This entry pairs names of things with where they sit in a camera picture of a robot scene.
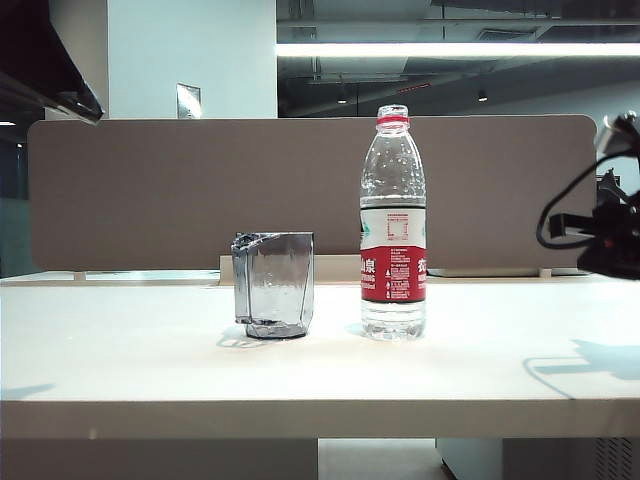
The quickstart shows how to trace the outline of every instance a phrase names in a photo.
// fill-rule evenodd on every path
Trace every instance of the water bottle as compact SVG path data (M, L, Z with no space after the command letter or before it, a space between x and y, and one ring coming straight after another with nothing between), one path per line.
M426 187L408 109L378 110L360 182L362 323L378 340L419 337L425 323Z

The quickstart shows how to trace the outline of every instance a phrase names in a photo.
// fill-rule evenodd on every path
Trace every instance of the beige partition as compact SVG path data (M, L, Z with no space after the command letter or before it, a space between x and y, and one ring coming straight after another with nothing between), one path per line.
M33 255L47 270L206 269L237 231L314 231L358 251L371 118L39 122ZM544 204L594 161L583 116L418 117L432 268L575 266L535 240ZM561 205L586 214L594 177Z

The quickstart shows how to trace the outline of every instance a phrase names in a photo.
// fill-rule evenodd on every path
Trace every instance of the bottle label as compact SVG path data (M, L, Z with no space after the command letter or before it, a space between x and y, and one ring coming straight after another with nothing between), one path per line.
M360 210L362 299L419 302L425 299L427 258L424 207Z

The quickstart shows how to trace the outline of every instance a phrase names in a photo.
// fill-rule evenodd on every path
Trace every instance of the floor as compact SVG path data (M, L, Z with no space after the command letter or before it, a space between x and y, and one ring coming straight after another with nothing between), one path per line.
M319 480L448 480L433 439L321 439Z

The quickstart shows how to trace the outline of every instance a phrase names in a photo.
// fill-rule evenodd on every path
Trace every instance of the ceiling light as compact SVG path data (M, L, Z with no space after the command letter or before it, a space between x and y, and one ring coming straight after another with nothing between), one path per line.
M279 43L279 57L640 57L640 43Z

